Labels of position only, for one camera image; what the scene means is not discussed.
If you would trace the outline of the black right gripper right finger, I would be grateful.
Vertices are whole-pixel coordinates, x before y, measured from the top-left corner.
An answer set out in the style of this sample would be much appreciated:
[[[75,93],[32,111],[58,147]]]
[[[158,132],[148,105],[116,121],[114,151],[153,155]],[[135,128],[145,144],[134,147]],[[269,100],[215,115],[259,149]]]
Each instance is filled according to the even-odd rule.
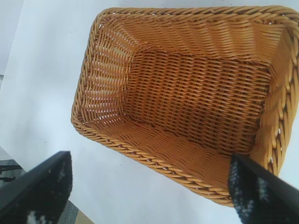
[[[243,224],[299,222],[299,191],[247,155],[232,155],[228,190]]]

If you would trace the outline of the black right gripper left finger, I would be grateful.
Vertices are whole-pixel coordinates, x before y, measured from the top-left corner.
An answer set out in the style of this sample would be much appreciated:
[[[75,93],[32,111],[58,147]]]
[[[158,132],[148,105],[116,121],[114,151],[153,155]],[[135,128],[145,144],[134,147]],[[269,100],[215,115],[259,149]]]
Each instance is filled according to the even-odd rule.
[[[0,189],[0,222],[56,224],[71,191],[71,153],[60,151]]]

